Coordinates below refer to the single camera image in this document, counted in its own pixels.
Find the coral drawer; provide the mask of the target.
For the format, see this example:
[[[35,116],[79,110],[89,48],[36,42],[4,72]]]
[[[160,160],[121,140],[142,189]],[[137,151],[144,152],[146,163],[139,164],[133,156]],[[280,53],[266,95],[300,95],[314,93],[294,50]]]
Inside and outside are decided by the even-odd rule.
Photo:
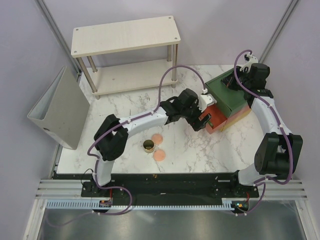
[[[202,120],[206,114],[211,114],[211,119],[206,123],[205,130],[209,134],[221,131],[222,127],[226,124],[227,121],[227,118],[221,112],[221,110],[215,104],[208,106],[206,110],[200,115],[199,119]]]

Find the green drawer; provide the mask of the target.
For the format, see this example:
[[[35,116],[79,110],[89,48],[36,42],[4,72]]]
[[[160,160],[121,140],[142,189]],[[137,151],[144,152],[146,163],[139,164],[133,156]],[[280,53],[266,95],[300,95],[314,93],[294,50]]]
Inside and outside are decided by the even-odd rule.
[[[230,116],[231,109],[228,107],[228,96],[229,92],[226,86],[218,82],[206,83],[208,92],[215,98],[217,101],[216,105],[218,109],[224,114],[226,118]]]

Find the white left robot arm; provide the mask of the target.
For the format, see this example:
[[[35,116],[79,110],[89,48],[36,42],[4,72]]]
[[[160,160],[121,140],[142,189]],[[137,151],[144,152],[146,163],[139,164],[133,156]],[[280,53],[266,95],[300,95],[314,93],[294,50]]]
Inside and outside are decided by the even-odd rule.
[[[211,119],[210,114],[201,117],[207,107],[216,104],[216,99],[204,89],[201,95],[187,88],[178,96],[160,101],[154,110],[141,114],[118,118],[108,115],[95,133],[94,142],[87,155],[96,158],[92,178],[92,191],[99,197],[110,191],[114,162],[126,148],[127,140],[145,130],[161,127],[185,119],[198,132]]]

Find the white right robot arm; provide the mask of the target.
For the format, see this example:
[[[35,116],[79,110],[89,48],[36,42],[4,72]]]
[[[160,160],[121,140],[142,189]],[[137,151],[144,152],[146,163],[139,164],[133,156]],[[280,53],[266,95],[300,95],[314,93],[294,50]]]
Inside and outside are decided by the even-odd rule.
[[[266,88],[270,68],[262,63],[234,66],[233,72],[222,79],[226,88],[243,91],[243,98],[256,115],[264,137],[254,155],[254,162],[239,170],[238,179],[229,184],[235,197],[242,196],[247,186],[265,180],[287,184],[297,168],[303,139],[284,124],[275,105],[272,92]]]

